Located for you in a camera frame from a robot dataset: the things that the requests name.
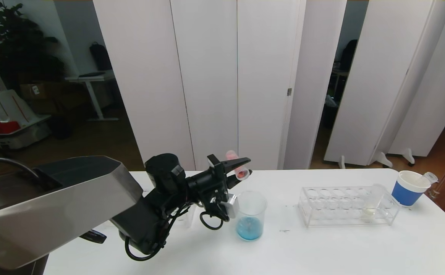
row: white desk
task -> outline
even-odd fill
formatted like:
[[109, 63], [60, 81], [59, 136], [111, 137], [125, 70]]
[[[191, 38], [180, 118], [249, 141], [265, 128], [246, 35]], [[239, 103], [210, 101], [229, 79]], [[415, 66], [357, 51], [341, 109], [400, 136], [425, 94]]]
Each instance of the white desk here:
[[349, 71], [339, 70], [339, 69], [333, 69], [331, 70], [331, 74], [336, 75], [336, 83], [334, 84], [334, 94], [336, 94], [336, 91], [338, 90], [338, 82], [340, 81], [340, 77], [348, 77], [350, 74]]
[[[151, 186], [145, 172], [132, 174]], [[159, 254], [136, 262], [107, 222], [95, 228], [108, 236], [104, 244], [76, 238], [50, 254], [44, 274], [445, 275], [445, 213], [424, 195], [401, 209], [392, 226], [305, 228], [301, 221], [302, 186], [380, 183], [392, 189], [396, 178], [391, 169], [254, 171], [231, 191], [256, 189], [268, 200], [264, 233], [255, 242], [239, 239], [233, 223], [208, 230], [197, 209], [191, 228], [172, 229]]]
[[86, 76], [86, 77], [79, 77], [79, 76], [72, 76], [72, 77], [65, 77], [65, 80], [69, 82], [78, 82], [78, 83], [85, 83], [86, 89], [88, 89], [88, 93], [90, 94], [90, 98], [93, 103], [93, 107], [95, 108], [95, 112], [98, 115], [97, 119], [94, 120], [119, 120], [116, 117], [111, 118], [105, 118], [104, 114], [102, 113], [102, 109], [100, 108], [100, 105], [97, 100], [97, 96], [95, 95], [95, 90], [93, 90], [92, 82], [95, 81], [107, 81], [114, 79], [114, 71], [113, 70], [106, 70], [103, 71], [104, 74], [97, 75], [97, 76]]

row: blue liquid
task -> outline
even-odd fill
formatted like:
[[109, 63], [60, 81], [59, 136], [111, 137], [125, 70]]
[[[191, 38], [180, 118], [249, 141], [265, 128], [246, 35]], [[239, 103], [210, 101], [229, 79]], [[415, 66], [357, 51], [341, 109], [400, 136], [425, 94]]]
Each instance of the blue liquid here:
[[236, 224], [236, 232], [245, 240], [256, 240], [263, 233], [263, 225], [257, 218], [242, 217]]

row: glass beaker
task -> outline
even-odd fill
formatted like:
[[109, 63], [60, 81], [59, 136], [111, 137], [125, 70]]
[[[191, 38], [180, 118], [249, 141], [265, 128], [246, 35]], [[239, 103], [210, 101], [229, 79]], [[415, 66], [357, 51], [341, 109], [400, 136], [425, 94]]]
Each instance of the glass beaker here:
[[238, 195], [239, 212], [236, 217], [236, 232], [247, 241], [263, 234], [266, 198], [257, 191], [244, 191]]

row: black cable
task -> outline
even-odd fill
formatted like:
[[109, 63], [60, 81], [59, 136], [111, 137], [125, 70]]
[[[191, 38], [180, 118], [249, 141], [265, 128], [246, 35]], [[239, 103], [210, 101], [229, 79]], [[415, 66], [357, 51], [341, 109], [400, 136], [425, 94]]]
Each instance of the black cable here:
[[212, 227], [212, 226], [208, 225], [208, 224], [204, 221], [204, 218], [203, 218], [204, 215], [209, 215], [210, 217], [212, 217], [212, 215], [209, 214], [209, 212], [204, 211], [204, 212], [202, 212], [202, 213], [200, 214], [200, 216], [199, 216], [199, 217], [200, 217], [200, 221], [202, 222], [202, 224], [203, 224], [205, 227], [207, 227], [208, 229], [210, 229], [210, 230], [219, 230], [219, 229], [222, 227], [222, 225], [224, 224], [224, 221], [221, 219], [221, 224], [220, 224], [218, 227]]
[[32, 177], [34, 177], [34, 179], [37, 181], [37, 183], [41, 184], [41, 179], [40, 179], [39, 175], [36, 172], [34, 172], [34, 170], [30, 169], [25, 164], [23, 164], [22, 162], [18, 162], [17, 160], [11, 160], [11, 159], [6, 159], [6, 158], [0, 158], [0, 162], [10, 164], [10, 165], [13, 165], [15, 167], [22, 169], [23, 171], [29, 173]]
[[168, 225], [165, 237], [160, 242], [158, 242], [158, 247], [156, 247], [156, 249], [154, 249], [153, 253], [149, 254], [146, 257], [138, 257], [138, 256], [135, 256], [134, 254], [132, 254], [132, 252], [130, 252], [130, 249], [129, 249], [130, 238], [126, 236], [126, 240], [124, 242], [124, 248], [126, 249], [126, 254], [129, 256], [129, 258], [133, 259], [134, 261], [139, 261], [139, 262], [147, 261], [147, 260], [153, 258], [163, 248], [163, 245], [166, 242], [166, 238], [168, 238], [168, 233], [170, 233], [170, 230], [172, 229], [172, 226], [175, 223], [176, 219], [179, 216], [188, 212], [189, 209], [183, 210], [185, 207], [186, 207], [186, 205], [182, 205], [181, 207], [179, 207], [176, 214], [171, 217], [172, 221], [170, 222], [170, 225]]

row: green leaves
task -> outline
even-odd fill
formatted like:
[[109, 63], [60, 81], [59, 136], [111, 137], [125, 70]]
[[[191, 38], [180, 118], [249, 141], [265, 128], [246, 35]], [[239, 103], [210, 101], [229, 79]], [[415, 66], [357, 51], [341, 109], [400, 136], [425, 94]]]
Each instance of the green leaves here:
[[7, 8], [0, 2], [0, 75], [12, 89], [19, 89], [19, 76], [23, 74], [54, 79], [65, 74], [64, 63], [49, 54], [51, 43], [57, 43], [58, 39], [44, 36], [40, 26], [21, 17], [22, 7], [18, 3]]

